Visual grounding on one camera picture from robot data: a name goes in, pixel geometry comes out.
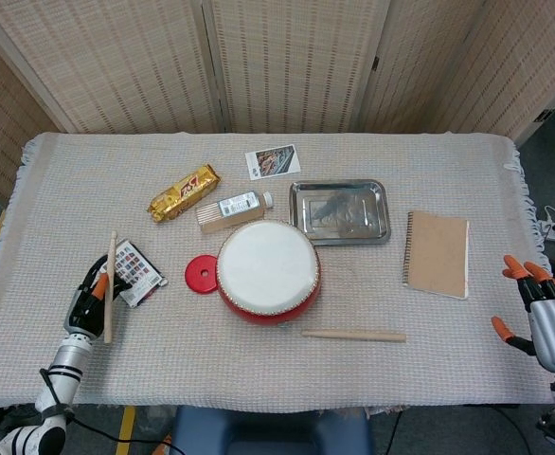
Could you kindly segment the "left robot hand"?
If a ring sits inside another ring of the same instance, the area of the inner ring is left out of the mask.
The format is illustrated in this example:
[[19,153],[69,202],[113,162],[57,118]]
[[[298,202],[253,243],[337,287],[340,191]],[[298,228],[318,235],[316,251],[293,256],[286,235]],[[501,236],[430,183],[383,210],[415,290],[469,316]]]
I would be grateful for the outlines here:
[[105,326],[106,292],[111,290],[112,297],[116,298],[120,292],[132,287],[118,276],[115,276],[113,286],[109,287],[107,273],[101,271],[106,261],[107,255],[96,260],[76,289],[63,323],[63,328],[68,334],[99,338]]

